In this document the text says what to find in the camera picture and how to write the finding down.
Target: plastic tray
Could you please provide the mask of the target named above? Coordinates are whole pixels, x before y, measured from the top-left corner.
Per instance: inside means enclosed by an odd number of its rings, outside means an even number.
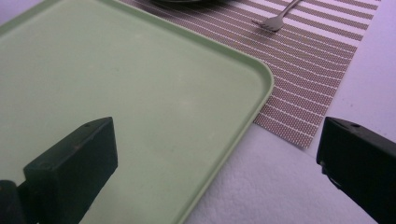
[[[119,168],[82,223],[181,223],[274,85],[266,65],[136,8],[44,1],[0,27],[0,178],[114,119]]]

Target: woven placemat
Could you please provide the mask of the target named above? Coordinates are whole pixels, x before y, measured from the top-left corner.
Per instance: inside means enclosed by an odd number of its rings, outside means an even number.
[[[254,122],[298,147],[309,147],[380,4],[380,0],[304,0],[273,33],[251,20],[275,16],[290,0],[121,2],[268,64],[276,85]]]

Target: silver fork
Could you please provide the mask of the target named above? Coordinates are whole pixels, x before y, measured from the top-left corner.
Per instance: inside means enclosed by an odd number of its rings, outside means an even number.
[[[270,30],[270,31],[278,31],[280,28],[283,26],[283,17],[291,10],[297,3],[299,3],[301,0],[293,0],[290,2],[285,9],[279,15],[268,18],[265,21],[256,21],[252,20],[254,23],[260,25],[260,27]]]

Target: table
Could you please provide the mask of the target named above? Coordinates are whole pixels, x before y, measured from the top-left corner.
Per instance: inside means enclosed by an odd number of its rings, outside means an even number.
[[[37,2],[1,1],[0,23]],[[395,1],[382,1],[327,116],[396,142],[394,8]],[[375,223],[321,174],[320,134],[301,150],[252,124],[186,223]]]

